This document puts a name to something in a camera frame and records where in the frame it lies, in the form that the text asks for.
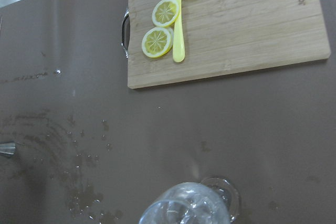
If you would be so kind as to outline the clear wine glass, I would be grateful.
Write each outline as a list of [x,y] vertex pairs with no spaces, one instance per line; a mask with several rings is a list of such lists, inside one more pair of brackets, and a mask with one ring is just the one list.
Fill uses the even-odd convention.
[[224,177],[175,185],[150,204],[139,223],[234,223],[240,195]]

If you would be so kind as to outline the middle lemon slice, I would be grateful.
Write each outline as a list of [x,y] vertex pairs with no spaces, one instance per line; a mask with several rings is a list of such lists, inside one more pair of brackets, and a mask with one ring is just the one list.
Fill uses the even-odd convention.
[[158,27],[171,26],[180,13],[180,6],[177,0],[161,0],[153,9],[152,22]]

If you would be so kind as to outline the bamboo cutting board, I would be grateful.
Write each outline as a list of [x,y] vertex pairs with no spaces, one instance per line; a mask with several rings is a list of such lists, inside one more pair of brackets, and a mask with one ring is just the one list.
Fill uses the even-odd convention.
[[185,59],[146,57],[142,38],[160,0],[128,0],[132,89],[327,59],[320,0],[182,0]]

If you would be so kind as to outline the yellow plastic knife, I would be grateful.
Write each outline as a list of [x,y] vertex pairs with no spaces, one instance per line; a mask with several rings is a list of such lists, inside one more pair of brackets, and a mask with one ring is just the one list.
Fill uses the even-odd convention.
[[173,40],[173,60],[180,63],[185,59],[185,45],[182,27],[182,0],[176,0],[179,6],[179,15],[174,23],[174,40]]

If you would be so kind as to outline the steel measuring jigger cup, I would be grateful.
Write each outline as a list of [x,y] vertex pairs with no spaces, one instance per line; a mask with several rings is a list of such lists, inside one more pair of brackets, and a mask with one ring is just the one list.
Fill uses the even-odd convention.
[[4,142],[0,143],[0,155],[3,157],[10,158],[12,157],[16,152],[16,143],[11,142]]

